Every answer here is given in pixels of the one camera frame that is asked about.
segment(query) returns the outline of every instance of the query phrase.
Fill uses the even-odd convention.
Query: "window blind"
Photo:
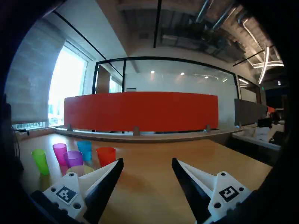
[[[23,39],[5,86],[13,124],[48,121],[52,73],[64,43],[65,38],[43,20],[38,21]]]

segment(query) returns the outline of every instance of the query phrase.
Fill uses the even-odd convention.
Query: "gray partition panel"
[[[235,99],[235,125],[254,124],[267,113],[267,106],[246,100]]]

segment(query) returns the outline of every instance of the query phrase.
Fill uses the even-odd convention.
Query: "green plastic cup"
[[[43,175],[48,175],[50,172],[46,159],[46,152],[42,149],[36,149],[32,152],[32,157],[40,173]]]

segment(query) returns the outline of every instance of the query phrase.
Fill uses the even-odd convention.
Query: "blue plastic cup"
[[[77,146],[82,153],[83,161],[91,160],[91,142],[90,141],[78,141]]]

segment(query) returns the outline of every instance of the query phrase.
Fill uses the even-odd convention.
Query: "plastic cup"
[[[74,172],[78,175],[78,177],[81,177],[93,171],[94,171],[93,168],[84,165],[84,166],[71,167],[70,169],[68,169],[67,173]]]
[[[66,162],[64,160],[63,154],[67,152],[67,145],[64,143],[57,143],[53,145],[53,150],[57,161],[60,165],[65,166]]]
[[[67,163],[68,168],[74,166],[83,166],[82,153],[79,151],[68,151],[63,154],[63,157]]]
[[[42,149],[36,149],[31,154],[40,173],[43,175],[48,175],[50,172],[45,151]]]
[[[101,147],[96,150],[102,167],[116,160],[116,150],[112,147]]]
[[[83,161],[91,160],[91,142],[90,141],[78,141],[77,146],[82,153]]]

